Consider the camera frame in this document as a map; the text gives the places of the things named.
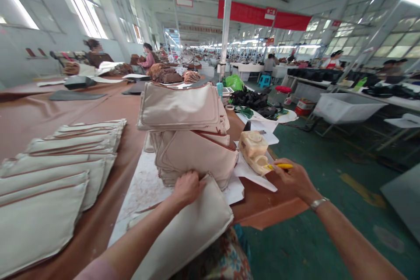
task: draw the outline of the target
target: blue stool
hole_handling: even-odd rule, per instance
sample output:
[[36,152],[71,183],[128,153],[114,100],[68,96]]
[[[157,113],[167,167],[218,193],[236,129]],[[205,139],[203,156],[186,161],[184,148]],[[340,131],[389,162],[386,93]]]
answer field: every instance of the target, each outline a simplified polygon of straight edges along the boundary
[[260,88],[263,88],[265,86],[270,86],[270,80],[271,80],[271,76],[268,75],[262,75],[259,78],[258,84]]

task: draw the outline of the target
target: brown table surface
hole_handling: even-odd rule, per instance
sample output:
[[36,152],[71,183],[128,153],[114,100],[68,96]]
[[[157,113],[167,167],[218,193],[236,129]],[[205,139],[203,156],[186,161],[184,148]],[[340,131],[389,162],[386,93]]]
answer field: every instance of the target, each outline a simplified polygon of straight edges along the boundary
[[[24,152],[31,139],[48,136],[61,125],[127,119],[118,157],[105,188],[95,205],[78,221],[74,237],[67,247],[54,257],[12,278],[73,279],[89,262],[106,250],[146,135],[136,129],[140,96],[121,94],[131,87],[126,82],[99,83],[85,91],[107,95],[84,101],[48,100],[51,92],[65,89],[63,85],[37,87],[33,83],[0,91],[1,160]],[[231,125],[228,133],[232,141],[238,140],[244,124],[235,113],[227,114]],[[279,189],[276,193],[241,178],[245,187],[245,199],[232,205],[235,223],[263,229],[294,217],[308,208],[285,189],[275,174],[269,173],[267,178]]]

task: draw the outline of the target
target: yellow pen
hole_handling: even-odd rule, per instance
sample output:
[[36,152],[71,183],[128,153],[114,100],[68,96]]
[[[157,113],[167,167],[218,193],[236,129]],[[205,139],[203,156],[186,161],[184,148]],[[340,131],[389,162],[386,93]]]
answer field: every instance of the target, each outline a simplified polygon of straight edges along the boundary
[[[263,167],[267,170],[271,170],[271,171],[274,170],[272,165],[264,165]],[[292,164],[277,164],[277,167],[282,168],[282,169],[289,169],[289,168],[293,168],[293,165]]]

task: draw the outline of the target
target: hand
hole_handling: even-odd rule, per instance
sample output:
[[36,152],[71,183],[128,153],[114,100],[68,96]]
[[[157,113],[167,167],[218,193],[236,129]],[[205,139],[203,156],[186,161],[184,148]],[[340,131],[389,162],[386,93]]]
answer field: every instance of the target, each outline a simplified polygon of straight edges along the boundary
[[205,181],[199,181],[197,171],[189,171],[177,179],[171,197],[184,208],[198,198],[205,186]]
[[[293,168],[283,170],[277,164],[292,164]],[[282,158],[273,163],[274,171],[280,176],[283,183],[293,190],[299,198],[310,205],[315,200],[322,198],[322,195],[316,190],[308,173],[302,165],[292,162],[289,159]]]

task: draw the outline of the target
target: wristwatch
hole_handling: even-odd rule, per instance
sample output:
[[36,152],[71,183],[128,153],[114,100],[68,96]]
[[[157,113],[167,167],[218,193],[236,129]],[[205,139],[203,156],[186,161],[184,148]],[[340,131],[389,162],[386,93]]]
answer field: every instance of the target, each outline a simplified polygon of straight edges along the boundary
[[316,212],[316,209],[322,205],[325,201],[329,201],[328,198],[322,198],[320,200],[315,200],[313,203],[311,203],[310,207],[312,209],[313,212]]

